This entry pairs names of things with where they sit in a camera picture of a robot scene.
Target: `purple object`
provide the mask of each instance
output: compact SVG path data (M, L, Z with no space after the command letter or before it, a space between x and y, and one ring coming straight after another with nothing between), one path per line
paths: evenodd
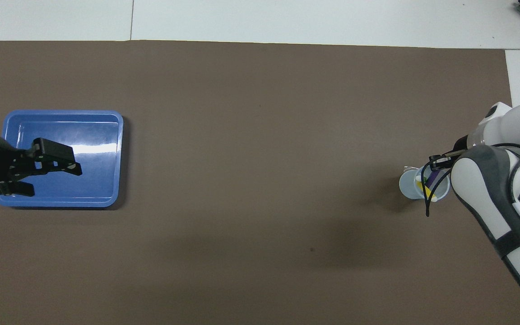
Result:
M429 175L429 178L425 182L425 186L430 188L431 185L433 185L433 182L435 181L435 179L437 179L437 177L440 174L440 172L441 171L433 171L433 172L431 172L431 174Z

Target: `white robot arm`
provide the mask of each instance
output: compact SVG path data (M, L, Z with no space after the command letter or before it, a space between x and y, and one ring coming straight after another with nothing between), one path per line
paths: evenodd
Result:
M81 166L75 161L70 146L37 138L30 149L22 150L13 148L0 137L0 195L33 196L33 185L20 180L56 171L81 175Z
M520 105L493 105L476 130L431 168L452 164L450 182L520 285Z

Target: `brown mat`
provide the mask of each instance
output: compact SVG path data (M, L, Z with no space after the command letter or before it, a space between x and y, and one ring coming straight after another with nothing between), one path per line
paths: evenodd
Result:
M112 210L0 206L0 324L520 324L471 214L398 189L497 101L501 50L0 42L0 130L113 109L128 136Z

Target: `cup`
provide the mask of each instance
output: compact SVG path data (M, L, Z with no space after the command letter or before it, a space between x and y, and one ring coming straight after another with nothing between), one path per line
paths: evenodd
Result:
M411 169L410 171L404 172L399 179L399 187L400 192L404 194L407 198L411 200L421 200L424 198L423 188L420 185L420 182L417 181L417 176L421 175L422 169ZM425 169L425 178L428 178L431 175L431 169ZM439 184L439 187L434 189L435 194L433 195L433 202L439 201L446 196L448 191L450 190L450 177L446 176L445 179ZM427 189L427 198L430 195L430 191Z

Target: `black cable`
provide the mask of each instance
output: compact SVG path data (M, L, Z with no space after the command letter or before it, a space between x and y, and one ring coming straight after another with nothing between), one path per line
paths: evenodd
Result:
M520 168L520 155L516 154L515 152L513 152L511 150L510 150L510 152L512 152L519 160L518 163L516 163L516 165L511 169L511 172L509 173L508 182L507 182L507 195L508 195L509 201L511 203L515 203L517 198L515 198L515 194L513 193L512 188L513 188L513 181L515 180L516 172Z
M505 142L503 144L492 144L492 147L515 147L520 148L520 144L512 144L510 142Z
M429 210L429 204L427 203L427 189L425 188L425 170L431 164L431 161L427 162L421 169L421 187L422 187L422 195L425 199L425 209Z
M437 181L437 183L433 187L433 190L431 191L431 195L429 195L429 198L425 201L425 205L427 206L427 210L425 211L425 215L427 216L427 218L429 217L429 206L431 206L431 199L433 198L433 195L435 195L435 190L439 187L440 183L442 183L442 181L444 181L444 179L446 179L446 177L448 177L448 175L450 174L451 171L452 171L452 169L449 169L448 171L446 171L444 173L444 175L442 175L439 178L439 181Z

